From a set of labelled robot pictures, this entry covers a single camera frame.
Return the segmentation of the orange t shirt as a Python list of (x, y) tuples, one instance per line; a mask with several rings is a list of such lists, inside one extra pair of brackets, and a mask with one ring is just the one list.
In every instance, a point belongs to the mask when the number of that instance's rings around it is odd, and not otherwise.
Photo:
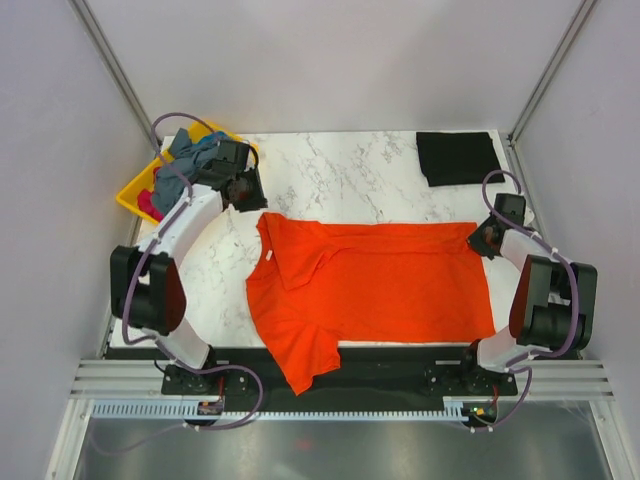
[(349, 342), (466, 343), (495, 332), (472, 222), (323, 224), (264, 213), (251, 318), (294, 394)]

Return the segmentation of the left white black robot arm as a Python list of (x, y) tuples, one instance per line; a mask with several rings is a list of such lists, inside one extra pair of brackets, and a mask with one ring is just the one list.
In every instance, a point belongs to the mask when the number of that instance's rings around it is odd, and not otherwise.
[(198, 393), (215, 389), (220, 371), (207, 361), (211, 347), (186, 319), (179, 267), (205, 227), (229, 206), (240, 213), (267, 206), (256, 167), (220, 184), (209, 174), (198, 179), (150, 234), (132, 247), (116, 247), (110, 256), (111, 310), (121, 320), (124, 343), (154, 343), (186, 369), (185, 382)]

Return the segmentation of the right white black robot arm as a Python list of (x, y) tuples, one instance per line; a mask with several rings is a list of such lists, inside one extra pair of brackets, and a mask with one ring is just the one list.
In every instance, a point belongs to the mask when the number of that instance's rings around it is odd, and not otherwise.
[(468, 237), (468, 244), (482, 257), (508, 260), (520, 277), (508, 325), (474, 341), (472, 360), (458, 368), (465, 391), (483, 392), (493, 383), (494, 372), (507, 373), (526, 360), (557, 358), (588, 346), (598, 282), (594, 266), (560, 258), (540, 244), (535, 231), (519, 231), (495, 216)]

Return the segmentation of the teal blue t shirt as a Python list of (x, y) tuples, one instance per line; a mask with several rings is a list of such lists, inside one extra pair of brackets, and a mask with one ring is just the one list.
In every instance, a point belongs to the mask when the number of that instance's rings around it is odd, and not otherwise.
[(215, 131), (202, 137), (193, 146), (198, 149), (212, 149), (216, 147), (222, 140), (229, 139), (229, 136), (223, 131)]

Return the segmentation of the grey t shirt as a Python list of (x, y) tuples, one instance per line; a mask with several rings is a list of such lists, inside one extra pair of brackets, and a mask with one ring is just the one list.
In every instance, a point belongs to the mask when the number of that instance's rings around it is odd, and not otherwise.
[(186, 129), (181, 128), (168, 148), (168, 153), (173, 157), (172, 167), (160, 167), (153, 194), (153, 203), (164, 215), (174, 207), (185, 189), (185, 183), (177, 171), (191, 180), (198, 169), (214, 159), (218, 145), (212, 149), (198, 149), (193, 146), (197, 142), (191, 139)]

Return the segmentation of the folded black t shirt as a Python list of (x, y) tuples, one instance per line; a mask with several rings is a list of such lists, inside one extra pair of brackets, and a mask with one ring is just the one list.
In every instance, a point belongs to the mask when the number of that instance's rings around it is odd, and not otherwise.
[(482, 184), (500, 162), (487, 132), (417, 132), (422, 175), (431, 187)]

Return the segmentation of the pink red t shirt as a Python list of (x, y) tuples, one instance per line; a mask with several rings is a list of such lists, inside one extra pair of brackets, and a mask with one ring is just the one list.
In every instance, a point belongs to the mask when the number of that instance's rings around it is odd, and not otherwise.
[(154, 168), (151, 176), (148, 178), (142, 178), (141, 175), (135, 177), (138, 208), (141, 212), (152, 218), (156, 223), (160, 222), (164, 218), (164, 214), (153, 203), (153, 194), (159, 170), (159, 167)]

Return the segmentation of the yellow plastic bin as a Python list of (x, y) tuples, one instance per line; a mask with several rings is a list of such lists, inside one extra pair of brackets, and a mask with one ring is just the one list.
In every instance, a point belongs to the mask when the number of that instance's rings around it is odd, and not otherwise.
[[(249, 143), (251, 146), (251, 155), (248, 160), (247, 168), (244, 171), (254, 168), (258, 169), (260, 157), (258, 149), (253, 143), (223, 129), (222, 127), (216, 125), (211, 121), (202, 120), (191, 115), (189, 115), (187, 118), (192, 121), (192, 124), (184, 129), (189, 132), (189, 136), (194, 142), (199, 141), (202, 137), (214, 131), (223, 131), (229, 136), (229, 140)], [(172, 167), (171, 162), (173, 161), (173, 157), (168, 153), (168, 148), (172, 144), (173, 140), (167, 147), (160, 146), (158, 148), (158, 156), (154, 160), (152, 160), (151, 163), (149, 163), (146, 167), (144, 167), (143, 170), (136, 176), (141, 175), (142, 178), (148, 178), (151, 176), (152, 170), (156, 167), (160, 168), (164, 165)], [(227, 165), (218, 163), (214, 159), (210, 163), (207, 163), (203, 168), (198, 169), (191, 180), (188, 180), (179, 171), (177, 171), (177, 174), (185, 183), (185, 189), (183, 190), (178, 202), (166, 215), (164, 215), (164, 218), (162, 220), (173, 215), (173, 213), (177, 211), (182, 203), (193, 202), (200, 196), (218, 194), (221, 197), (223, 206), (223, 199), (221, 195), (222, 188), (231, 178), (244, 171), (236, 170), (233, 167), (229, 168)], [(162, 220), (156, 223), (152, 218), (139, 210), (136, 199), (137, 189), (135, 177), (116, 195), (116, 201), (121, 206), (125, 207), (140, 218), (148, 220), (154, 224), (160, 223)]]

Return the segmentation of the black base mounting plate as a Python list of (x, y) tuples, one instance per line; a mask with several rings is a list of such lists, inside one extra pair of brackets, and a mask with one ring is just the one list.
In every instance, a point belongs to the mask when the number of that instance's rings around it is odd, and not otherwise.
[(447, 397), (512, 398), (513, 376), (476, 366), (465, 346), (342, 347), (340, 367), (316, 376), (297, 395), (264, 348), (218, 349), (210, 366), (236, 364), (238, 370), (195, 375), (177, 366), (164, 369), (164, 395), (220, 394), (245, 411), (289, 407), (314, 412), (383, 410), (444, 405)]

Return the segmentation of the aluminium extrusion rail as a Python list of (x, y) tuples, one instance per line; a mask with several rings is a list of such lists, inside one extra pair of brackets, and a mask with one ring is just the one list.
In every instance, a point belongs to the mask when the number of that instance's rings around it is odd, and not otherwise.
[(164, 375), (151, 360), (82, 360), (70, 397), (145, 399), (161, 395)]

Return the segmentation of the left aluminium frame post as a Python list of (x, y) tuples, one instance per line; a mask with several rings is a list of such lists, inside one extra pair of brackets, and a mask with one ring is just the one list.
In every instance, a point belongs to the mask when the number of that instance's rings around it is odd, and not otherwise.
[(139, 96), (135, 92), (107, 35), (104, 33), (96, 14), (93, 12), (90, 2), (86, 0), (69, 0), (68, 4), (80, 21), (85, 33), (90, 38), (94, 49), (98, 53), (130, 113), (144, 133), (145, 138), (152, 147), (157, 147), (159, 145), (159, 139), (157, 135), (152, 134), (152, 121), (145, 111)]

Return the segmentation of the aluminium frame post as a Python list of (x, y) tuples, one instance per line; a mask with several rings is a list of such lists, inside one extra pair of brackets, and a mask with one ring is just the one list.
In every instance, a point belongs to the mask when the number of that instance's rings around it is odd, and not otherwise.
[(514, 126), (507, 135), (509, 144), (512, 147), (515, 147), (517, 141), (524, 133), (565, 60), (578, 41), (581, 32), (588, 24), (592, 14), (599, 4), (600, 2), (598, 0), (581, 0), (579, 2), (576, 11), (573, 13), (560, 40), (556, 44), (549, 60), (543, 68), (542, 73), (540, 74)]
[(94, 49), (98, 53), (130, 113), (144, 133), (145, 138), (152, 147), (157, 147), (159, 145), (159, 139), (157, 135), (152, 134), (152, 121), (145, 111), (139, 96), (135, 92), (107, 35), (104, 33), (96, 14), (93, 12), (90, 2), (86, 0), (69, 0), (68, 4), (80, 21), (85, 33), (90, 38)]

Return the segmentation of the right aluminium frame post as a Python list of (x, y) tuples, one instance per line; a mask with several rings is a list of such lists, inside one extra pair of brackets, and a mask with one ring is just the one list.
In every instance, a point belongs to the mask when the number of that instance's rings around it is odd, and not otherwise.
[(581, 32), (588, 24), (592, 14), (599, 4), (600, 2), (598, 0), (581, 0), (579, 2), (576, 11), (573, 13), (560, 40), (556, 44), (549, 60), (543, 68), (542, 73), (540, 74), (514, 126), (507, 135), (509, 144), (512, 147), (515, 147), (517, 141), (524, 133), (565, 60), (578, 41)]

